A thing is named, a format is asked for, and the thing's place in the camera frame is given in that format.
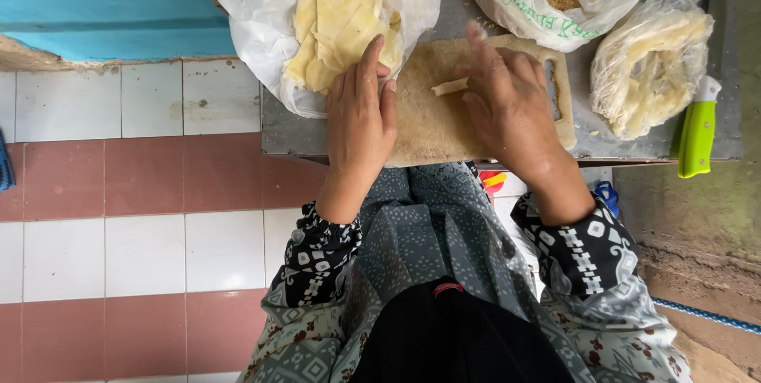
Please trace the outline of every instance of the gray patterned dress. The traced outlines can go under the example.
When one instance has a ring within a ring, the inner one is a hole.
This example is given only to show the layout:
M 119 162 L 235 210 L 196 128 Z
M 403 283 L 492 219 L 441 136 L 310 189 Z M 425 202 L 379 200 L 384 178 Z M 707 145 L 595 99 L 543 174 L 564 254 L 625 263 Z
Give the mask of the gray patterned dress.
M 691 381 L 672 346 L 676 331 L 636 274 L 636 245 L 596 203 L 569 227 L 542 226 L 530 193 L 516 204 L 511 216 L 538 251 L 547 284 L 541 303 L 519 240 L 466 164 L 383 169 L 353 224 L 326 222 L 309 203 L 237 381 L 348 381 L 384 305 L 445 275 L 537 325 L 577 382 Z

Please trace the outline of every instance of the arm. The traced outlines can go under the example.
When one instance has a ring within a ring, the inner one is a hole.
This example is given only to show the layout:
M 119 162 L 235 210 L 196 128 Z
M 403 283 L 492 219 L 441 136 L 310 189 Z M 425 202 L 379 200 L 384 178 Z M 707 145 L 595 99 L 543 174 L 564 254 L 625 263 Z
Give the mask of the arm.
M 480 141 L 525 182 L 512 217 L 539 250 L 549 289 L 543 306 L 566 331 L 598 381 L 690 381 L 676 333 L 657 314 L 636 274 L 637 247 L 604 203 L 587 190 L 578 165 L 558 140 L 544 68 L 524 53 L 494 49 L 477 23 L 466 29 L 471 75 L 483 77 L 484 100 L 465 99 Z
M 547 285 L 542 306 L 598 380 L 608 372 L 639 380 L 691 381 L 677 332 L 655 311 L 637 276 L 637 245 L 604 202 L 562 227 L 543 225 L 537 201 L 520 198 L 511 216 L 539 251 Z
M 390 74 L 377 62 L 383 44 L 377 36 L 362 60 L 333 82 L 327 97 L 328 176 L 317 202 L 301 208 L 304 217 L 291 234 L 285 264 L 262 299 L 265 327 L 239 383 L 275 381 L 278 374 L 290 380 L 315 360 L 325 366 L 310 368 L 308 378 L 330 377 L 345 341 L 344 281 L 362 237 L 357 213 L 396 140 L 396 83 L 388 80 L 380 99 L 377 92 L 377 78 Z M 309 359 L 299 368 L 297 358 L 306 352 Z

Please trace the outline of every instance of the patterned sleeve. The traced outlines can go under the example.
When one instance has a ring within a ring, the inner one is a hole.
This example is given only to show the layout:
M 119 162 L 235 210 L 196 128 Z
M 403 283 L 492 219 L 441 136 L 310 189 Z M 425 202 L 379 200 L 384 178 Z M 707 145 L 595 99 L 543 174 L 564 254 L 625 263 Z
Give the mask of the patterned sleeve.
M 343 288 L 347 263 L 361 243 L 359 222 L 325 221 L 314 202 L 301 212 L 304 217 L 285 248 L 285 264 L 262 299 L 264 330 L 238 383 L 279 381 L 294 373 L 306 373 L 306 381 L 327 381 L 344 341 Z
M 539 252 L 542 306 L 563 328 L 598 383 L 690 382 L 677 335 L 655 310 L 637 276 L 632 237 L 595 197 L 595 211 L 576 224 L 542 225 L 531 193 L 511 217 Z

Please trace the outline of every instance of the woman's right hand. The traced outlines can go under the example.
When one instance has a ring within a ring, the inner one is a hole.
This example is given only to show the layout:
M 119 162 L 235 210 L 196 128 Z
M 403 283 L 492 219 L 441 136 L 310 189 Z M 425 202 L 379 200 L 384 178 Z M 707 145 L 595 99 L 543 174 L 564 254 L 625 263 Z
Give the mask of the woman's right hand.
M 595 201 L 558 139 L 544 66 L 526 53 L 494 48 L 473 20 L 465 36 L 473 51 L 470 74 L 483 79 L 488 95 L 488 104 L 477 94 L 463 96 L 481 143 L 534 192 L 544 224 L 588 216 Z

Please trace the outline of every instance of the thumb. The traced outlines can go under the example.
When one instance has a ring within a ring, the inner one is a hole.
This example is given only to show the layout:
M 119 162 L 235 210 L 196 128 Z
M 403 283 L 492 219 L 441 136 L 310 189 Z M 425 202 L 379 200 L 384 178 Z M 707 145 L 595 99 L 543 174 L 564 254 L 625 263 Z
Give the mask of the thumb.
M 383 119 L 384 134 L 396 137 L 396 81 L 386 81 L 380 92 L 380 117 Z
M 486 107 L 486 102 L 483 101 L 481 96 L 471 92 L 463 95 L 463 101 L 465 101 L 465 105 L 468 107 L 470 120 L 473 123 L 476 134 L 481 143 L 485 144 L 491 135 L 491 114 L 489 113 L 489 108 Z

